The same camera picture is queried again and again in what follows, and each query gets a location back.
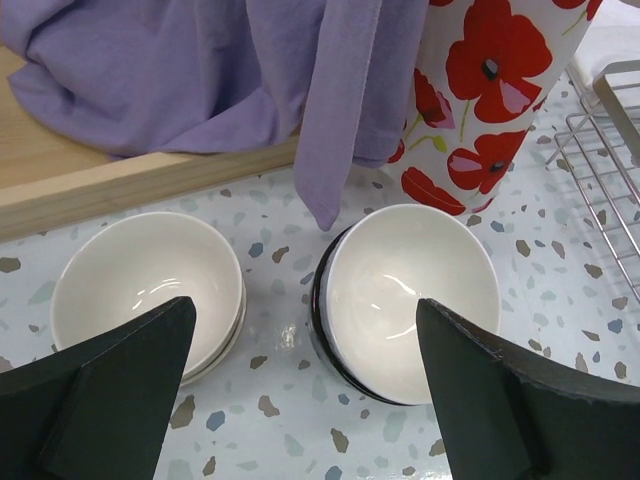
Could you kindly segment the red white floral garment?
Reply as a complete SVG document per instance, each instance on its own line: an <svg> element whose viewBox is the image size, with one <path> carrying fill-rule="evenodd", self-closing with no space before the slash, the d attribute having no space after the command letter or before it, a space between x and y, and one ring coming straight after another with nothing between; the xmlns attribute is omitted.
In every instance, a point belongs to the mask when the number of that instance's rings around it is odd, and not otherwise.
<svg viewBox="0 0 640 480"><path fill-rule="evenodd" d="M404 193L451 215L486 209L576 52L597 1L432 1L405 129Z"/></svg>

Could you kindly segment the wooden clothes rack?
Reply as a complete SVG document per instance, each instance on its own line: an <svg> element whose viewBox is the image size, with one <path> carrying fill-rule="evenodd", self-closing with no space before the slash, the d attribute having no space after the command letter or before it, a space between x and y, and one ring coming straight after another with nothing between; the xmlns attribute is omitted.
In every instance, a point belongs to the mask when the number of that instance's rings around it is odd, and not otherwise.
<svg viewBox="0 0 640 480"><path fill-rule="evenodd" d="M74 143L31 118L8 77L23 62L1 51L1 238L12 240L286 168L297 140L220 155L151 153L125 160Z"/></svg>

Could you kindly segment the purple hanging garment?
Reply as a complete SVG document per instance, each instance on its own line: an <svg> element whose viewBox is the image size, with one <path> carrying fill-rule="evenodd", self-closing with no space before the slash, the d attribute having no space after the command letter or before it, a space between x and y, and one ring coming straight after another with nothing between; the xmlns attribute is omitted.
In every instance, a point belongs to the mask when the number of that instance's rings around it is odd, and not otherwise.
<svg viewBox="0 0 640 480"><path fill-rule="evenodd" d="M18 103L119 157L297 134L296 190L328 230L353 165L396 151L424 1L5 1Z"/></svg>

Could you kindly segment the folded white cloth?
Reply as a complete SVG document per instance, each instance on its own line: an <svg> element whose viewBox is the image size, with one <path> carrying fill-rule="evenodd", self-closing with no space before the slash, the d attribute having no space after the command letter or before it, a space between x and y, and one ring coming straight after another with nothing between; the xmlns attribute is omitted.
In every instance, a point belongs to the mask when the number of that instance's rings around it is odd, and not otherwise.
<svg viewBox="0 0 640 480"><path fill-rule="evenodd" d="M592 84L609 64L639 59L639 2L603 1L574 54L567 73L576 92L592 107Z"/></svg>

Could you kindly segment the beige ceramic bowl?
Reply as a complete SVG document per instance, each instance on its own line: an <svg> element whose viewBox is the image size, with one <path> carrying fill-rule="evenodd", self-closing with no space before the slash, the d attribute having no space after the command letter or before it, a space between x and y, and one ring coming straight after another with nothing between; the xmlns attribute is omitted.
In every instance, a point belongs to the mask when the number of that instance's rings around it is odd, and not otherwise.
<svg viewBox="0 0 640 480"><path fill-rule="evenodd" d="M196 310L183 384L230 352L246 314L239 260L226 238L195 217L151 212L120 220L69 261L50 307L55 346L66 349L110 331L177 297Z"/></svg>

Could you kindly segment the white ceramic bowl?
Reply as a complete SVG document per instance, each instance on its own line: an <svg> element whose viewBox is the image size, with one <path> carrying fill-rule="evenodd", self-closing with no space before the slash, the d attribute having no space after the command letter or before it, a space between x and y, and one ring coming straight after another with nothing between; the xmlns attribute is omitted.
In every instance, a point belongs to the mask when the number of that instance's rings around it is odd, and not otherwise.
<svg viewBox="0 0 640 480"><path fill-rule="evenodd" d="M420 300L434 299L491 333L501 323L498 281L481 242L423 205L385 207L352 226L322 291L323 326L341 363L401 405L431 400L416 331Z"/></svg>

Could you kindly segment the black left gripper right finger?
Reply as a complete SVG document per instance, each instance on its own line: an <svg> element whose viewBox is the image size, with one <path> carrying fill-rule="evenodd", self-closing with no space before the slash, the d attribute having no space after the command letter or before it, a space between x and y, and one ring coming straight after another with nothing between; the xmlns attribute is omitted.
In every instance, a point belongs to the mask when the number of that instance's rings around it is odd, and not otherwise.
<svg viewBox="0 0 640 480"><path fill-rule="evenodd" d="M455 479L636 479L639 389L489 333L433 299L420 351Z"/></svg>

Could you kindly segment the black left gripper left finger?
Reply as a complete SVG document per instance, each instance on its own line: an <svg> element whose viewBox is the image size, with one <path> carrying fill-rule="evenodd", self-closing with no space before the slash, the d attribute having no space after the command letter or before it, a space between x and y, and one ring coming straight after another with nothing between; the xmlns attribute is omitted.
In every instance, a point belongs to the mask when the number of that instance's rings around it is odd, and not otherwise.
<svg viewBox="0 0 640 480"><path fill-rule="evenodd" d="M2 478L153 478L195 321L175 297L2 373Z"/></svg>

